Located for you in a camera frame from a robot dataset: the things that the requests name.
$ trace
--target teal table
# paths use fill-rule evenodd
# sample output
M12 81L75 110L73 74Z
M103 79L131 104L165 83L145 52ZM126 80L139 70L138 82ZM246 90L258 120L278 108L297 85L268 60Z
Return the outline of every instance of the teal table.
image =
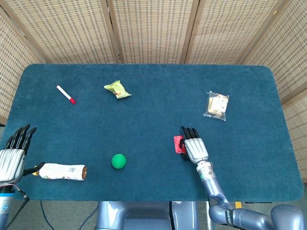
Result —
M131 97L118 100L104 89L116 80ZM202 116L210 90L230 95L226 122ZM83 182L23 178L32 199L206 200L196 165L175 154L180 126L198 130L230 200L302 195L273 75L263 66L35 64L21 77L3 138L28 123L37 132L26 167L88 167ZM111 165L116 153L127 157L121 170Z

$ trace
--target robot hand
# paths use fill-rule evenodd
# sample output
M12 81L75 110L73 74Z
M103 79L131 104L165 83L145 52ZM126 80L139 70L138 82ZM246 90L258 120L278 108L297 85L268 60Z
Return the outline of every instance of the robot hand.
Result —
M196 129L184 128L183 126L181 128L186 136L184 144L186 146L189 159L194 164L197 164L200 161L206 161L209 155Z
M24 170L24 157L29 149L31 137L36 131L34 127L27 133L29 127L30 124L19 128L0 151L0 185L16 184L22 176L40 170L45 164L41 162L34 168Z

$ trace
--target plastic bottle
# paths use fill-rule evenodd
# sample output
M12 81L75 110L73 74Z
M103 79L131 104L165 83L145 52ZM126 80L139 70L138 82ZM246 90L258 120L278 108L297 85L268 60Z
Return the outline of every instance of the plastic bottle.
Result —
M47 163L34 176L40 176L44 179L69 179L84 181L86 178L87 168L83 164L79 165L64 165Z

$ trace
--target green snack bag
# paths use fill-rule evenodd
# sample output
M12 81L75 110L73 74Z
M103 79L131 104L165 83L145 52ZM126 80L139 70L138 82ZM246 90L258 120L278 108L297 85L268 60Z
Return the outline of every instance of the green snack bag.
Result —
M105 89L114 93L117 99L131 96L131 94L125 90L123 85L120 84L119 80L110 85L105 85Z

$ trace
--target plastic bag of food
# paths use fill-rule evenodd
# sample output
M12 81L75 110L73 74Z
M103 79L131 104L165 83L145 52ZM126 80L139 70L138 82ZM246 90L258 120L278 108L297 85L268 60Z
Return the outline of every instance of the plastic bag of food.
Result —
M226 108L229 100L229 95L224 96L219 93L210 91L203 116L217 118L226 121Z
M131 94L125 90L124 86L119 80L110 85L105 85L104 88L114 93L117 99L131 96Z

